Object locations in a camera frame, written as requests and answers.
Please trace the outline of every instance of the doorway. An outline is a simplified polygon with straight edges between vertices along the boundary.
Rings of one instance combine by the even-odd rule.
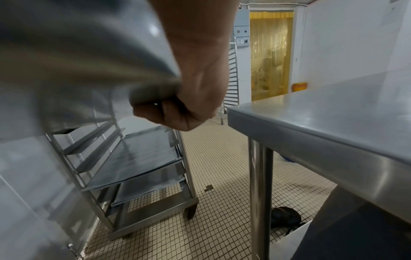
[[[294,12],[250,12],[251,100],[288,93]]]

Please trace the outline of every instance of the caster wheel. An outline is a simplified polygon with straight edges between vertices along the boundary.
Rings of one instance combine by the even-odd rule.
[[[131,237],[131,233],[130,234],[127,234],[127,235],[125,235],[125,236],[122,236],[121,238],[123,239],[123,240],[127,240],[127,239],[129,239]]]
[[[184,210],[184,217],[187,220],[191,220],[192,218],[194,218],[194,215],[196,214],[196,209],[197,209],[197,204],[196,205],[192,205],[189,208],[186,208]]]

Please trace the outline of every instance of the table leg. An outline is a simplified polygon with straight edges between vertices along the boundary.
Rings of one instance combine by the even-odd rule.
[[[251,259],[267,260],[270,246],[273,151],[248,138]]]

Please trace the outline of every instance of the orange container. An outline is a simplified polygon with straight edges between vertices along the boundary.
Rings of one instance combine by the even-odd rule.
[[[291,86],[291,91],[292,91],[292,92],[297,92],[297,91],[300,91],[300,90],[306,90],[306,89],[307,89],[307,86],[308,86],[307,82],[294,83],[294,84]]]

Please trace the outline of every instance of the beige floor tile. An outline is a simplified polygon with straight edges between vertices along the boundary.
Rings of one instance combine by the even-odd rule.
[[[143,228],[127,240],[107,241],[98,224],[85,260],[249,259],[250,214],[247,137],[219,119],[183,134],[200,203],[191,221],[182,212]],[[297,210],[304,221],[318,212],[335,184],[274,154],[272,205]],[[135,200],[130,210],[179,192],[175,185]],[[271,242],[286,230],[272,230]]]

